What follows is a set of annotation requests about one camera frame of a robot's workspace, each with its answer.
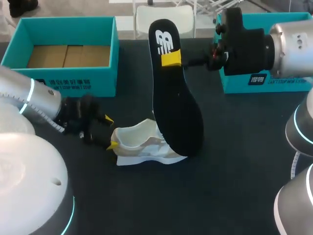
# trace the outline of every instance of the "robotic arm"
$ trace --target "robotic arm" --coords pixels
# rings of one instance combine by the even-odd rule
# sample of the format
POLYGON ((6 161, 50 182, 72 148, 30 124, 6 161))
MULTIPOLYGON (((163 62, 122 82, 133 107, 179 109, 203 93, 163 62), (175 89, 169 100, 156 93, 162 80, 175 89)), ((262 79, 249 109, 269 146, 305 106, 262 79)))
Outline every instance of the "robotic arm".
POLYGON ((112 148, 111 141, 90 132, 94 121, 106 126, 113 124, 112 119, 100 113, 99 105, 91 95, 79 100, 62 99, 58 91, 5 67, 0 67, 0 83, 6 91, 0 93, 5 99, 2 101, 16 106, 29 120, 44 120, 63 134, 80 136, 84 143, 112 148))
MULTIPOLYGON (((270 33, 245 29, 240 8, 221 14, 216 26, 221 39, 209 54, 185 66, 206 65, 214 71, 224 68, 225 75, 270 71, 274 77, 313 76, 313 20, 277 23, 270 33)), ((287 122, 286 138, 296 150, 291 171, 300 154, 313 157, 313 89, 287 122)), ((274 202, 274 217, 281 235, 313 234, 313 165, 281 188, 274 202)))

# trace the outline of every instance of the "logo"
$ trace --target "logo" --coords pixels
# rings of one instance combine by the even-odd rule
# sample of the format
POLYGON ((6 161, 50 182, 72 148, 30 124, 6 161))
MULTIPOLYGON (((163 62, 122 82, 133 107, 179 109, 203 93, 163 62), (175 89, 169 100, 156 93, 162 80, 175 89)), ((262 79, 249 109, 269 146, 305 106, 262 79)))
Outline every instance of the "logo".
POLYGON ((43 79, 35 79, 37 82, 44 84, 45 85, 45 81, 43 79))
POLYGON ((257 73, 251 74, 248 85, 263 85, 265 82, 267 74, 265 73, 257 73))
POLYGON ((164 55, 171 53, 170 51, 174 48, 172 36, 169 32, 156 31, 156 43, 158 44, 158 54, 164 55))

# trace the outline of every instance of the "black mount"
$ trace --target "black mount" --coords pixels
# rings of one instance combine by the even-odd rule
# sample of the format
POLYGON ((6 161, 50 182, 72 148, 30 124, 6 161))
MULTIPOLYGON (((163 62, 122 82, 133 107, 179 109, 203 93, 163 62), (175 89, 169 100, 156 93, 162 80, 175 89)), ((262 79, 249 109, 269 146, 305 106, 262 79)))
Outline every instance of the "black mount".
POLYGON ((221 39, 210 45, 208 55, 189 61, 185 68, 206 64, 210 71, 224 67, 225 75, 239 75, 273 67, 275 49, 272 37, 265 35, 262 28, 246 29, 240 8, 225 9, 215 30, 221 39))
POLYGON ((110 140, 103 140, 91 134, 90 128, 94 121, 106 126, 113 125, 113 120, 100 113, 99 103, 91 95, 84 95, 78 100, 63 99, 61 110, 55 118, 55 122, 65 128, 63 132, 65 135, 79 135, 86 144, 95 144, 108 149, 111 146, 110 140))

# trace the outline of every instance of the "shoe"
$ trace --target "shoe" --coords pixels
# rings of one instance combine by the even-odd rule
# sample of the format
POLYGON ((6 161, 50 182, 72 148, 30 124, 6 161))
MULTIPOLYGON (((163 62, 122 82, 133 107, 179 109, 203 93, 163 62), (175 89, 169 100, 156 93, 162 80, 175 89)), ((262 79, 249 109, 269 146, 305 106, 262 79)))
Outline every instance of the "shoe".
POLYGON ((38 6, 38 0, 22 0, 20 5, 10 4, 10 15, 12 18, 22 16, 26 11, 35 10, 38 6))
POLYGON ((158 161, 163 164, 177 163, 187 157, 175 153, 159 132, 156 121, 146 119, 131 127, 116 128, 111 141, 118 147, 117 165, 134 165, 144 161, 158 161))

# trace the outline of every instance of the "teal box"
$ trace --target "teal box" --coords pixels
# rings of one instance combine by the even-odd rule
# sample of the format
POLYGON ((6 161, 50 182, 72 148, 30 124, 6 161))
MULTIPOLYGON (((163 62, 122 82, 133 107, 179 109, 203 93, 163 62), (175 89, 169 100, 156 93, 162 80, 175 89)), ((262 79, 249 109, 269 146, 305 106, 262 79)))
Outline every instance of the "teal box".
MULTIPOLYGON (((243 14, 244 27, 246 29, 263 28, 269 34, 271 27, 276 23, 311 20, 309 13, 255 13, 243 14)), ((214 41, 221 39, 215 33, 214 41)), ((220 76, 225 93, 257 93, 257 92, 299 92, 309 91, 312 85, 301 78, 273 78, 269 71, 264 70, 257 74, 225 76, 224 69, 220 70, 220 76)))
POLYGON ((115 96, 119 40, 115 17, 22 18, 1 65, 44 81, 63 96, 115 96), (28 69, 34 46, 111 46, 108 67, 28 69))

